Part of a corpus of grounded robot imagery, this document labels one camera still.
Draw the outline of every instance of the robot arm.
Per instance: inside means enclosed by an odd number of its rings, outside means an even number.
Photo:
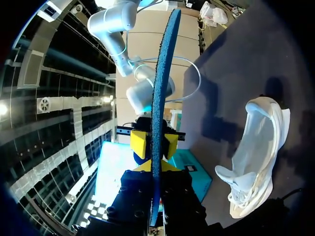
[[[98,38],[105,46],[119,73],[123,77],[133,73],[138,81],[126,92],[127,98],[137,114],[150,109],[155,70],[143,62],[130,60],[121,32],[129,31],[134,27],[139,6],[148,6],[155,2],[157,0],[115,0],[114,4],[109,7],[100,5],[100,3],[107,3],[106,0],[97,1],[98,5],[109,8],[95,13],[88,21],[90,34]],[[170,96],[174,91],[174,82],[169,78],[166,96]]]
[[[116,0],[112,7],[97,12],[88,21],[90,34],[102,42],[124,77],[132,72],[132,66],[121,31],[134,27],[139,3],[140,0]]]

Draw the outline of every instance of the teal box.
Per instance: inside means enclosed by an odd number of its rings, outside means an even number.
[[[206,196],[210,188],[212,178],[196,160],[194,155],[186,149],[177,149],[168,163],[180,170],[188,170],[192,177],[192,188],[200,202]]]

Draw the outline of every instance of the sneaker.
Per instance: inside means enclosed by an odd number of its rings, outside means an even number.
[[[231,186],[230,214],[242,218],[263,204],[272,192],[272,169],[290,124],[290,110],[282,110],[269,97],[259,97],[246,106],[242,140],[232,157],[232,171],[216,166],[217,175]]]

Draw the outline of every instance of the yellow block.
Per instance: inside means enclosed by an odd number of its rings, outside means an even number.
[[[146,132],[132,130],[130,134],[130,147],[141,158],[146,155]]]
[[[178,134],[165,134],[166,139],[169,141],[168,154],[165,157],[170,159],[176,152],[178,143]]]
[[[162,171],[180,171],[176,167],[172,166],[171,164],[167,163],[164,160],[161,160],[161,167]],[[151,160],[146,161],[143,163],[141,166],[138,166],[136,169],[133,171],[146,171],[146,172],[151,172]]]

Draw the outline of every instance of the wall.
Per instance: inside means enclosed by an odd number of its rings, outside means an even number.
[[[142,59],[145,59],[158,56],[160,43],[170,14],[171,12],[169,11],[144,10],[137,15],[136,25],[129,32],[128,39],[128,53],[131,58],[140,56]],[[191,61],[195,61],[199,57],[197,18],[184,14],[181,15],[174,55],[185,57]],[[155,68],[156,61],[151,61],[147,64]],[[168,99],[183,96],[184,72],[189,66],[190,64],[184,60],[173,59],[170,76],[174,80],[176,91]],[[135,83],[136,80],[133,75],[122,77],[117,72],[116,104],[118,125],[132,122],[136,118],[136,114],[126,97],[126,90]],[[165,107],[180,110],[182,104],[167,103]],[[119,136],[120,143],[128,144],[129,140],[129,136]]]

